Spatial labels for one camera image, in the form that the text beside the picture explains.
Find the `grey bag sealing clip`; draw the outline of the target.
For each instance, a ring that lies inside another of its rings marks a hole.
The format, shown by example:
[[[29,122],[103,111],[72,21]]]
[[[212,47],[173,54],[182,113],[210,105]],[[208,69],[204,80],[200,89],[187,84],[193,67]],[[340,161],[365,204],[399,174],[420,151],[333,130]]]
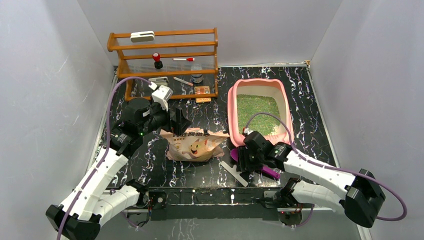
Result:
[[[248,182],[241,176],[240,172],[237,172],[237,166],[229,166],[225,161],[219,163],[228,173],[230,173],[243,187],[248,186]]]

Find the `purple litter scoop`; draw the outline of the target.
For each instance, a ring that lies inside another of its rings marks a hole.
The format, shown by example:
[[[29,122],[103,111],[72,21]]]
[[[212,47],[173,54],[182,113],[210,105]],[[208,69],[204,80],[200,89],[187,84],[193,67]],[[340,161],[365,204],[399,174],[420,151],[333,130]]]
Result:
[[[230,156],[237,164],[239,163],[238,150],[236,148],[230,151]],[[281,175],[278,172],[274,171],[273,169],[269,168],[266,165],[263,165],[260,171],[261,173],[265,174],[267,177],[270,177],[274,180],[279,180],[281,178]]]

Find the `cat litter bag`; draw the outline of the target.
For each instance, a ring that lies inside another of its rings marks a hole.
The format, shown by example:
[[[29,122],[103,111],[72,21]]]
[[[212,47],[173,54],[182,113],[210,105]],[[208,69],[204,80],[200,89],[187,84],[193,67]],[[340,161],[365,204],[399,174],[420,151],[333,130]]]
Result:
[[[208,162],[222,157],[221,144],[230,137],[223,131],[212,132],[198,127],[188,128],[179,136],[162,129],[160,136],[168,141],[167,158],[180,162]]]

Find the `pink cat litter box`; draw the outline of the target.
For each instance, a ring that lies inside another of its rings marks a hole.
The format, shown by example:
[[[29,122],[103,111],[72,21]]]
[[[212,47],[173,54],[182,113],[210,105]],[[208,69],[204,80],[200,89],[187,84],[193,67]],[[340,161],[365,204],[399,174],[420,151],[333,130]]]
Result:
[[[227,95],[228,130],[231,143],[243,145],[244,127],[261,133],[273,144],[294,140],[288,97],[278,79],[239,79]]]

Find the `orange wooden shelf rack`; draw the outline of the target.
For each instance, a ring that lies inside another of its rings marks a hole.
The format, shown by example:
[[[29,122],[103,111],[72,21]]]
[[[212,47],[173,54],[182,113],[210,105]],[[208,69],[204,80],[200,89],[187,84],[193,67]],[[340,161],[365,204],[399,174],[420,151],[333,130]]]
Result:
[[[213,75],[209,94],[174,94],[172,99],[216,98],[218,89],[218,30],[192,29],[156,31],[153,41],[131,42],[130,33],[110,33],[107,50],[117,52],[119,79],[141,77],[176,77],[191,74]],[[153,53],[160,54],[162,69],[156,69]],[[195,58],[195,61],[173,61],[173,58]],[[192,65],[202,70],[191,71]]]

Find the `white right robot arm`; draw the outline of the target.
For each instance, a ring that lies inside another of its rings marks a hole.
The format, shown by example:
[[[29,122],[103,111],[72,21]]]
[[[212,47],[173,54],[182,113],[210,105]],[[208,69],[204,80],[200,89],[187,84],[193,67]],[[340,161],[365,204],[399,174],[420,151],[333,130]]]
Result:
[[[249,133],[243,142],[237,147],[243,172],[267,166],[308,180],[291,178],[280,190],[279,197],[286,206],[319,205],[345,214],[364,228],[374,225],[386,196],[372,172],[363,168],[353,173],[342,171],[301,153],[290,144],[273,144],[257,131]]]

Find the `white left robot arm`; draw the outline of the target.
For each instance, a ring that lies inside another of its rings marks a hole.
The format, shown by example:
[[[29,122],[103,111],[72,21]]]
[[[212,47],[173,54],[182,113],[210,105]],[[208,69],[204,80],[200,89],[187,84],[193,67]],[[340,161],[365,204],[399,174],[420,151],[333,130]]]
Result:
[[[148,187],[135,179],[101,199],[116,173],[143,145],[143,138],[157,130],[182,135],[191,121],[180,107],[168,109],[145,98],[134,98],[122,109],[113,126],[106,124],[106,145],[66,199],[50,205],[46,217],[57,231],[57,239],[94,240],[101,227],[128,207],[150,203]]]

